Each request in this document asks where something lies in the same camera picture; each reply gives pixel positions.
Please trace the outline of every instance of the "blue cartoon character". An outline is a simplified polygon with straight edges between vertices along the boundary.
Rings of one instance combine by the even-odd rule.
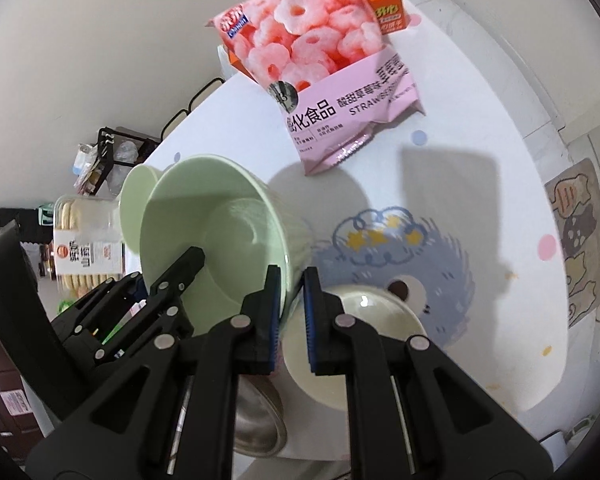
[[[433,221],[400,207],[368,209],[341,222],[314,249],[323,286],[361,283],[407,301],[441,348],[465,332],[475,284],[468,255]]]

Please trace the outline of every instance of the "cat-patterned rug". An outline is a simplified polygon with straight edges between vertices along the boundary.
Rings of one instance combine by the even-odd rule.
[[[545,186],[554,208],[569,291],[569,326],[600,304],[600,186],[586,158]]]

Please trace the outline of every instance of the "strawberry ring snack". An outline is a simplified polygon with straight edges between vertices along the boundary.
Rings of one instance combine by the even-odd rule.
[[[374,124],[420,109],[409,69],[366,0],[248,0],[211,24],[279,102],[307,175],[352,155]]]

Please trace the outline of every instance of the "cartoon print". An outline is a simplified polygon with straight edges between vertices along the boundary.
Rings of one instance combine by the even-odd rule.
[[[587,205],[581,214],[573,214],[564,221],[561,243],[566,258],[578,254],[582,244],[591,236],[597,224],[598,221],[593,216],[593,204]]]
[[[596,301],[596,282],[587,282],[584,288],[569,297],[569,322],[587,312]]]
[[[418,315],[441,348],[466,331],[475,284],[460,243],[433,220],[403,208],[365,210],[314,247],[323,286],[360,283],[390,289]]]
[[[554,187],[554,198],[551,200],[554,211],[562,218],[568,218],[576,211],[578,204],[586,204],[591,199],[588,183],[589,177],[583,173],[558,182]]]
[[[569,294],[571,294],[584,276],[584,273],[587,272],[587,266],[584,264],[584,253],[578,254],[575,258],[567,258],[564,261],[564,267],[567,272]]]

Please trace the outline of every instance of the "white table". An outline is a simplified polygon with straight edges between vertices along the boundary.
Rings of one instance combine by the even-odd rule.
[[[404,281],[430,337],[510,412],[528,410],[566,359],[564,268],[544,188],[502,104],[442,31],[422,17],[391,40],[427,115],[385,127],[339,167],[305,177],[278,105],[242,75],[147,163],[215,153],[243,165],[303,211],[324,286]],[[400,229],[400,247],[383,240]],[[272,381],[288,429],[281,456],[346,458],[345,413],[311,400],[284,365]]]

